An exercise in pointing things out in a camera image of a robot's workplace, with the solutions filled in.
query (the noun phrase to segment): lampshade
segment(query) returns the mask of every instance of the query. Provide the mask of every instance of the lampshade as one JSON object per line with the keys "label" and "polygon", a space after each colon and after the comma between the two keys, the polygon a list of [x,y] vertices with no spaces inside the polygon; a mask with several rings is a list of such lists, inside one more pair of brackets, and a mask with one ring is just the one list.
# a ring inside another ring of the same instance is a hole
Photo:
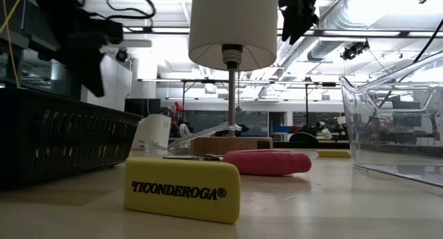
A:
{"label": "lampshade", "polygon": [[277,58],[278,0],[192,0],[189,58],[226,70],[222,44],[243,46],[241,71],[272,65]]}

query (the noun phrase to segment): yellow eraser in background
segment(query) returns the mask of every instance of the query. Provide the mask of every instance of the yellow eraser in background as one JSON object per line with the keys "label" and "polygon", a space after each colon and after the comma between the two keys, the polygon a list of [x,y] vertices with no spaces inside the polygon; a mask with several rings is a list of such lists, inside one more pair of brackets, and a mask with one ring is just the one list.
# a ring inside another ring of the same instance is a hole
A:
{"label": "yellow eraser in background", "polygon": [[347,151],[340,150],[317,150],[319,157],[350,159],[351,154]]}
{"label": "yellow eraser in background", "polygon": [[239,217],[240,176],[230,163],[130,157],[125,208],[232,224]]}

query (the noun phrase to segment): clear plastic bin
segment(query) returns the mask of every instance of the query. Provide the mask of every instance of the clear plastic bin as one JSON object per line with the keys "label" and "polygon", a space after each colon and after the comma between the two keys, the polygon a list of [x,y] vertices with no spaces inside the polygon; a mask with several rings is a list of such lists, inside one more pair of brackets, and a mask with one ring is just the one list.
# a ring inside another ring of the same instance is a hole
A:
{"label": "clear plastic bin", "polygon": [[341,89],[356,166],[443,186],[443,53]]}

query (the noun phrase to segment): desk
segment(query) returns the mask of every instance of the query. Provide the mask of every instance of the desk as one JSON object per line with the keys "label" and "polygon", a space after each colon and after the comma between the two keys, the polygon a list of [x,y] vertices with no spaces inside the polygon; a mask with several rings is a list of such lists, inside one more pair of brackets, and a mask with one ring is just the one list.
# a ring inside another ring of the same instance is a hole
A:
{"label": "desk", "polygon": [[236,225],[125,210],[119,165],[0,193],[0,238],[441,238],[442,189],[303,152],[309,173],[242,176]]}

